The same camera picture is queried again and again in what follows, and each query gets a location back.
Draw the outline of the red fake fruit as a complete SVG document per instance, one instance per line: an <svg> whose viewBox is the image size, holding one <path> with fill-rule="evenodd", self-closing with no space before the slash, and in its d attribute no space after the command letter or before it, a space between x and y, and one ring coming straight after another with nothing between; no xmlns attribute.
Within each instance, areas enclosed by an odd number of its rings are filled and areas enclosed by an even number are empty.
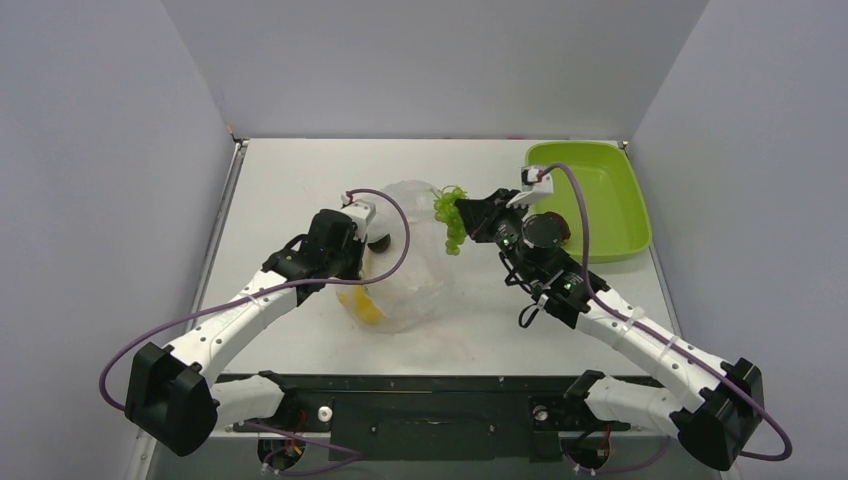
<svg viewBox="0 0 848 480"><path fill-rule="evenodd" d="M569 223L567 222L567 220L562 215L560 215L556 212L549 211L549 212L546 213L546 215L551 217L553 220L555 220L557 225L559 226L560 237L561 237L560 246L564 247L565 245L568 244L568 242L570 241L570 239L572 237L572 232L571 232L571 228L570 228Z"/></svg>

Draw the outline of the green fake grapes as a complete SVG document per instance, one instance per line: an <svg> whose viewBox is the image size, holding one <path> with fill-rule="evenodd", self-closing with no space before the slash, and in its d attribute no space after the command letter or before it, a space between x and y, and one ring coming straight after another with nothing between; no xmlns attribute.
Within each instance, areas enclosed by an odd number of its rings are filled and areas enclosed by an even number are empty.
<svg viewBox="0 0 848 480"><path fill-rule="evenodd" d="M467 233L456 201L466 199L467 193L459 186L449 185L441 189L431 188L434 196L434 219L446 226L445 250L448 255L458 256L465 243Z"/></svg>

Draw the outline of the clear plastic bag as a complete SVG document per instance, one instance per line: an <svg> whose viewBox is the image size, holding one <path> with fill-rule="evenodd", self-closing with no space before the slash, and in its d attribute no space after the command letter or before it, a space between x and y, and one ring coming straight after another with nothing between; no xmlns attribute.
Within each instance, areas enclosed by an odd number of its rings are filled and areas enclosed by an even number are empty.
<svg viewBox="0 0 848 480"><path fill-rule="evenodd" d="M445 227L434 219L431 188L436 187L421 180L382 188L405 213L411 240L405 260L395 273L363 286L385 316L381 325L363 325L342 307L364 330L396 334L419 327L452 308L454 277L444 246Z"/></svg>

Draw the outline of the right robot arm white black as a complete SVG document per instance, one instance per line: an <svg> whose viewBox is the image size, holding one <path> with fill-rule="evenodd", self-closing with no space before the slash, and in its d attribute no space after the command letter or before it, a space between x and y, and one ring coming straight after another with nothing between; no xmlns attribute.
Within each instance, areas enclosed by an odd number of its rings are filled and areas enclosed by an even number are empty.
<svg viewBox="0 0 848 480"><path fill-rule="evenodd" d="M649 428L676 438L702 464L729 470L763 419L761 370L745 358L731 363L704 352L635 309L562 249L561 216L513 208L508 203L516 194L499 189L484 199L456 200L469 238L499 248L508 282L526 290L535 308L606 344L659 383L588 370L566 393L566 418L578 427L599 420Z"/></svg>

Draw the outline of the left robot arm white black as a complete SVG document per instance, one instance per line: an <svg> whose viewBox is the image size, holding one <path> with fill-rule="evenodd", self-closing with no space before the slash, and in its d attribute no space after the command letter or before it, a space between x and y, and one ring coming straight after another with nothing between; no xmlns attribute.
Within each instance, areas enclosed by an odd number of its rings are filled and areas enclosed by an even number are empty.
<svg viewBox="0 0 848 480"><path fill-rule="evenodd" d="M231 306L164 347L141 347L132 361L125 416L178 456L195 452L213 431L245 420L291 427L299 405L278 375L218 379L252 340L329 280L359 279L375 214L367 201L320 210L308 232L271 254Z"/></svg>

